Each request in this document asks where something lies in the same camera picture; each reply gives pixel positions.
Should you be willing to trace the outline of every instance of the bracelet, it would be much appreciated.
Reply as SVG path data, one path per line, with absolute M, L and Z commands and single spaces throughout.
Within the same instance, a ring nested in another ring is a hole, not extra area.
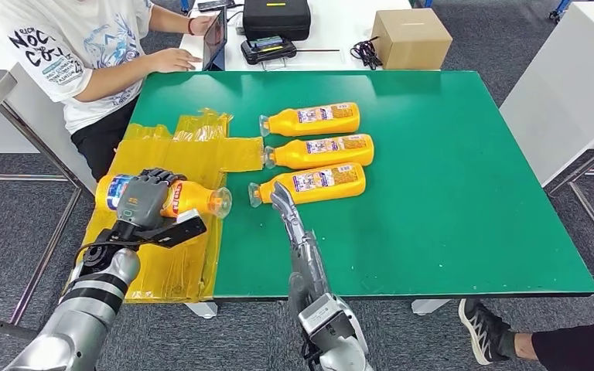
M 193 30 L 190 26 L 193 24 L 194 18 L 188 19 L 188 35 L 194 36 Z

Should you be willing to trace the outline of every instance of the person's arm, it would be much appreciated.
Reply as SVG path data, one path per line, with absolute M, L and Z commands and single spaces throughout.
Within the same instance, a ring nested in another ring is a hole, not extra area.
M 200 16 L 191 21 L 183 15 L 171 12 L 158 5 L 154 5 L 151 12 L 149 28 L 160 32 L 189 33 L 201 36 L 206 33 L 208 26 L 215 19 L 214 16 Z
M 151 72 L 177 72 L 194 70 L 190 62 L 201 62 L 183 49 L 165 49 L 148 56 L 140 56 L 120 66 L 92 71 L 87 86 L 75 99 L 92 102 L 110 97 L 145 78 Z
M 76 56 L 61 33 L 37 9 L 0 1 L 0 39 L 54 102 L 93 102 L 130 87 L 151 72 L 194 70 L 200 62 L 182 49 L 166 49 L 120 66 L 92 69 Z

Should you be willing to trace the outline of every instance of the green table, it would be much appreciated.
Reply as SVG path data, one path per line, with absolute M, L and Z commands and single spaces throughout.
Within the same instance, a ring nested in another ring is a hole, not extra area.
M 259 136 L 258 115 L 357 102 L 374 163 L 361 196 L 299 206 L 332 289 L 347 297 L 589 295 L 594 280 L 474 72 L 224 72 L 151 75 L 131 122 L 165 124 L 202 107 L 234 115 L 232 137 Z M 271 135 L 267 145 L 291 138 Z M 248 183 L 229 174 L 215 298 L 283 298 L 288 238 Z

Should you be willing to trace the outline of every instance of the bottle label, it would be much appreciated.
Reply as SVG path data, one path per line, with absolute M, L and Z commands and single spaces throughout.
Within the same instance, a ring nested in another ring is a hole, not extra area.
M 181 191 L 183 191 L 183 183 L 178 183 L 172 187 L 173 189 L 169 190 L 169 197 L 165 201 L 165 204 L 162 206 L 163 209 L 172 208 L 172 212 L 176 215 L 179 214 L 179 204 L 181 201 Z
M 126 185 L 133 178 L 130 175 L 116 175 L 111 184 L 108 186 L 108 192 L 106 193 L 106 205 L 111 210 L 116 210 L 119 204 L 121 195 L 124 194 Z
M 307 172 L 292 177 L 292 182 L 297 192 L 333 187 L 336 184 L 349 183 L 356 180 L 358 180 L 358 175 L 352 165 L 326 168 L 318 172 Z
M 366 143 L 360 135 L 347 135 L 340 138 L 327 138 L 306 142 L 308 153 L 335 152 L 343 149 L 365 148 Z
M 309 124 L 316 121 L 332 120 L 334 118 L 345 118 L 354 115 L 354 111 L 349 104 L 331 104 L 329 106 L 320 106 L 297 110 L 297 116 L 301 124 Z

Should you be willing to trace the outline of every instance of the gray carpet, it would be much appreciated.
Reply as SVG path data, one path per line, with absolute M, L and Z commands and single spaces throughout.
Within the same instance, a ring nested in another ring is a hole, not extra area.
M 169 0 L 178 10 L 178 1 Z M 500 103 L 552 30 L 545 18 L 555 1 L 435 0 L 435 10 L 455 41 L 446 69 L 478 70 Z M 178 45 L 178 36 L 149 35 L 151 53 Z M 48 172 L 38 155 L 0 155 L 0 171 Z M 594 203 L 594 178 L 581 181 Z M 7 318 L 42 253 L 71 189 L 62 184 L 0 183 L 0 318 Z M 44 203 L 35 200 L 43 199 Z M 594 274 L 594 227 L 566 189 L 552 200 Z M 92 207 L 82 196 L 43 276 L 23 325 L 48 318 L 71 267 Z M 523 331 L 594 323 L 590 298 L 490 299 L 486 304 Z M 376 370 L 542 370 L 535 362 L 479 367 L 457 301 L 437 312 L 410 314 L 410 301 L 352 301 L 364 327 Z M 0 335 L 0 368 L 25 342 Z M 303 370 L 301 341 L 285 303 L 224 303 L 203 320 L 182 305 L 125 305 L 104 347 L 99 370 Z

